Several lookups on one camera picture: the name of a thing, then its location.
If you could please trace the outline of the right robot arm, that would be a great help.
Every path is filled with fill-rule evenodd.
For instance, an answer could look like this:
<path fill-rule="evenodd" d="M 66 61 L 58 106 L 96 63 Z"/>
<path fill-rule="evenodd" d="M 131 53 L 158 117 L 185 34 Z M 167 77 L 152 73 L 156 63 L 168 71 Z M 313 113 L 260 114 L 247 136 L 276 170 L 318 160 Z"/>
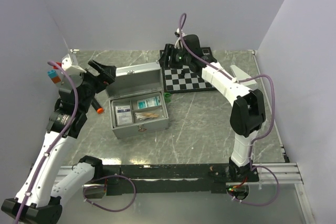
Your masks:
<path fill-rule="evenodd" d="M 168 128 L 169 115 L 164 100 L 164 69 L 182 71 L 188 67 L 214 87 L 232 107 L 230 125 L 235 132 L 229 175 L 235 181 L 247 176 L 253 140 L 266 115 L 264 96 L 259 89 L 241 84 L 200 46 L 197 35 L 181 34 L 175 44 L 167 44 L 158 63 L 119 68 L 115 83 L 106 93 L 110 101 L 112 130 L 117 138 Z"/>

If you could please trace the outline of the white gauze pad packet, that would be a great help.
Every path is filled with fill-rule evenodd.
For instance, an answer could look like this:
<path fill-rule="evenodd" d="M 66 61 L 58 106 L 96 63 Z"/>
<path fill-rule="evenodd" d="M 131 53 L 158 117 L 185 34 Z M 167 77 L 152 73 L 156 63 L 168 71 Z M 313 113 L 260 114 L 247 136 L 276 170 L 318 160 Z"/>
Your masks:
<path fill-rule="evenodd" d="M 117 126 L 123 126 L 133 123 L 132 111 L 130 105 L 115 106 Z"/>

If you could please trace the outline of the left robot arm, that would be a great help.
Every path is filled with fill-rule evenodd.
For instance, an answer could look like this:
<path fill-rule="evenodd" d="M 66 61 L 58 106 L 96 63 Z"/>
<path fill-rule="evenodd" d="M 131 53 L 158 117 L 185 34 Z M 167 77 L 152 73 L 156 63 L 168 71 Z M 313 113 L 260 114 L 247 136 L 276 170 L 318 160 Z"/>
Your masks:
<path fill-rule="evenodd" d="M 95 76 L 76 63 L 49 62 L 48 76 L 58 87 L 59 98 L 49 117 L 44 142 L 27 180 L 14 198 L 5 199 L 1 210 L 15 223 L 57 223 L 67 201 L 85 183 L 103 179 L 102 160 L 84 157 L 69 175 L 55 183 L 64 158 L 84 126 L 95 95 L 115 81 L 116 67 L 88 62 Z"/>

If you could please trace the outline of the metal first aid case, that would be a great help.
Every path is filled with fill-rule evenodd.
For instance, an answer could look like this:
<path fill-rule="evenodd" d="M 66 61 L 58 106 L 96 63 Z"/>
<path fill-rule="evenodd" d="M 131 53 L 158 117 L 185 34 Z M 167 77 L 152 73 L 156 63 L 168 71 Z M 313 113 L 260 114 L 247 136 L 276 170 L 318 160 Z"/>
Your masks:
<path fill-rule="evenodd" d="M 117 138 L 143 135 L 169 127 L 158 62 L 120 67 L 106 88 L 112 131 Z"/>

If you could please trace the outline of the grey plastic tray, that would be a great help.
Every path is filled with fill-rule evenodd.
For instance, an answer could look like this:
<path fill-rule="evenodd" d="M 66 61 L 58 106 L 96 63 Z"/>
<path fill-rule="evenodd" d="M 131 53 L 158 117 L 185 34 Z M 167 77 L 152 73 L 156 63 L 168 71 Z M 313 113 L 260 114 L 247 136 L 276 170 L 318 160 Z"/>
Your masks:
<path fill-rule="evenodd" d="M 146 109 L 138 109 L 138 106 L 137 106 L 138 100 L 155 97 L 155 96 L 160 97 L 161 99 L 160 106 L 154 106 L 154 107 L 146 108 Z M 147 93 L 147 94 L 142 94 L 142 95 L 133 95 L 133 96 L 129 96 L 129 97 L 122 98 L 122 99 L 115 99 L 111 101 L 110 105 L 111 105 L 111 117 L 112 117 L 112 127 L 113 128 L 121 127 L 121 126 L 117 126 L 117 121 L 116 121 L 116 116 L 115 116 L 115 106 L 119 106 L 119 105 L 130 105 L 131 106 L 132 117 L 133 117 L 132 124 L 150 122 L 154 120 L 163 120 L 163 119 L 168 118 L 164 96 L 162 92 L 153 92 L 153 93 Z M 158 113 L 160 116 L 156 119 L 147 119 L 144 121 L 139 121 L 135 118 L 135 115 L 134 115 L 135 112 L 154 112 L 154 113 Z"/>

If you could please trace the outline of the teal striped wipe packet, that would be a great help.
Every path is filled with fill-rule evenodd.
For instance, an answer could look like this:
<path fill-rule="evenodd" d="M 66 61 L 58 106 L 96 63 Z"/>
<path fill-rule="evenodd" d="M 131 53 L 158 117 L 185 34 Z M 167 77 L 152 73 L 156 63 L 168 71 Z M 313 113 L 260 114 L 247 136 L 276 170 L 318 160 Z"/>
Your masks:
<path fill-rule="evenodd" d="M 146 108 L 151 108 L 154 106 L 160 106 L 161 99 L 159 96 L 155 96 L 155 97 L 138 100 L 136 103 L 137 103 L 138 109 L 146 109 Z"/>

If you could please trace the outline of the bag of cotton swabs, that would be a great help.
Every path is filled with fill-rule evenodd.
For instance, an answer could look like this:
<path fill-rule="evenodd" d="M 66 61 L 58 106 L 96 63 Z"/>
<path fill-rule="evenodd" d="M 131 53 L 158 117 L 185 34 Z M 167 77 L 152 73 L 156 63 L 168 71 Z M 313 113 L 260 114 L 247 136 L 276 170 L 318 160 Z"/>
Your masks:
<path fill-rule="evenodd" d="M 144 121 L 147 119 L 156 119 L 160 116 L 158 113 L 154 112 L 135 112 L 134 115 L 135 118 L 139 121 Z"/>

